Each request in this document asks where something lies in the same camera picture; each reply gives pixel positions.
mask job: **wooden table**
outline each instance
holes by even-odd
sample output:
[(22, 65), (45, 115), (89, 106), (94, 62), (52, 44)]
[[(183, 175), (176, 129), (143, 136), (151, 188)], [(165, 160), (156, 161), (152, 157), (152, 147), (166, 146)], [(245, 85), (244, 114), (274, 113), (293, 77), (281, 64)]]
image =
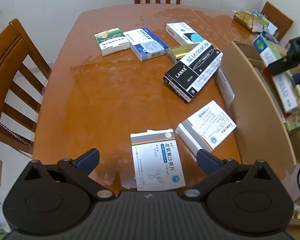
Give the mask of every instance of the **wooden table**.
[[(137, 4), (83, 12), (52, 70), (39, 115), (33, 158), (53, 164), (97, 148), (100, 164), (90, 177), (115, 192), (135, 190), (131, 133), (175, 129), (211, 100), (225, 109), (214, 78), (191, 103), (184, 103), (162, 81), (172, 66), (167, 56), (140, 62), (128, 49), (102, 57), (94, 37), (95, 33), (115, 27), (122, 31), (147, 27), (173, 47), (178, 44), (165, 31), (166, 23), (171, 22), (186, 22), (221, 50), (232, 40), (251, 42), (255, 38), (231, 15), (198, 7)], [(206, 175), (178, 136), (177, 144), (186, 187), (191, 187)], [(212, 153), (220, 159), (240, 161), (233, 133)]]

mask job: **floor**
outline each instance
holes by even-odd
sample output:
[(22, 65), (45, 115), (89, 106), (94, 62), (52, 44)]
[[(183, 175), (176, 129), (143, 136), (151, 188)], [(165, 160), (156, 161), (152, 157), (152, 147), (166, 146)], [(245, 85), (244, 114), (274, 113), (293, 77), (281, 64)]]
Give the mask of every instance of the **floor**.
[[(47, 85), (48, 81), (41, 72), (36, 72), (36, 70), (32, 72), (43, 85)], [(17, 73), (14, 81), (35, 100), (37, 100), (39, 103), (42, 102), (42, 96), (22, 75)], [(6, 103), (23, 113), (33, 121), (38, 120), (38, 114), (10, 90), (8, 91), (6, 97)], [(33, 132), (15, 122), (7, 115), (2, 114), (0, 122), (19, 135), (22, 135), (23, 137), (28, 138), (32, 141), (34, 140)], [(13, 186), (25, 166), (31, 160), (31, 158), (22, 155), (12, 147), (0, 142), (0, 160), (2, 161), (0, 202), (3, 203), (11, 187)]]

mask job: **lanke box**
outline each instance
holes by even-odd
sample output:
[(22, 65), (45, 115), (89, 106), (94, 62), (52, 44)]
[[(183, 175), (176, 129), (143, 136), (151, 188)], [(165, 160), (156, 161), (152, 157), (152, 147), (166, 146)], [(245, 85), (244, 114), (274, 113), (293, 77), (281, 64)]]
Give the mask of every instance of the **lanke box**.
[(163, 80), (190, 102), (218, 69), (221, 58), (222, 52), (204, 40), (173, 65)]

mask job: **white box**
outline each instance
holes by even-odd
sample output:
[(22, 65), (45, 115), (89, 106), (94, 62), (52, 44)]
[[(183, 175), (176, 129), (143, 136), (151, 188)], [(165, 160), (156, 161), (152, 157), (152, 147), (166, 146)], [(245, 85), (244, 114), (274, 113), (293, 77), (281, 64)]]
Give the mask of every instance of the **white box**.
[(162, 191), (186, 185), (172, 129), (131, 134), (138, 191)]
[(130, 43), (119, 28), (94, 35), (103, 56), (130, 48)]
[(211, 152), (236, 127), (226, 112), (215, 101), (211, 101), (180, 123), (176, 134), (183, 139), (194, 156), (197, 156), (200, 149)]
[(141, 28), (123, 33), (130, 42), (130, 48), (140, 61), (166, 55), (168, 46), (148, 28)]
[(200, 43), (204, 39), (189, 25), (181, 23), (167, 23), (166, 32), (169, 33), (180, 45)]

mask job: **cardboard flap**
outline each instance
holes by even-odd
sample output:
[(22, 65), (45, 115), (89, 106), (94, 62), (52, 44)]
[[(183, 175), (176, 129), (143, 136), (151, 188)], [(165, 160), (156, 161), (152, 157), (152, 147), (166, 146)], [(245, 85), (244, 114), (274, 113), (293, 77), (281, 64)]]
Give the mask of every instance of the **cardboard flap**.
[(235, 94), (228, 112), (237, 125), (234, 134), (242, 162), (253, 164), (256, 159), (265, 159), (274, 171), (285, 170), (296, 165), (288, 133), (270, 94), (241, 49), (249, 58), (260, 60), (254, 57), (257, 52), (251, 45), (231, 42), (223, 51), (220, 68)]
[(270, 41), (270, 43), (278, 50), (282, 57), (287, 55), (288, 50), (279, 44), (275, 44), (274, 42)]
[(258, 70), (261, 70), (263, 71), (266, 66), (265, 64), (263, 63), (262, 60), (255, 60), (255, 59), (252, 59), (252, 58), (248, 58), (248, 60), (250, 61), (251, 65), (255, 68), (257, 68)]
[(240, 41), (234, 41), (234, 43), (237, 45), (237, 47), (242, 51), (242, 53), (247, 58), (254, 59), (254, 60), (261, 60), (257, 50), (254, 48), (253, 45), (240, 42)]

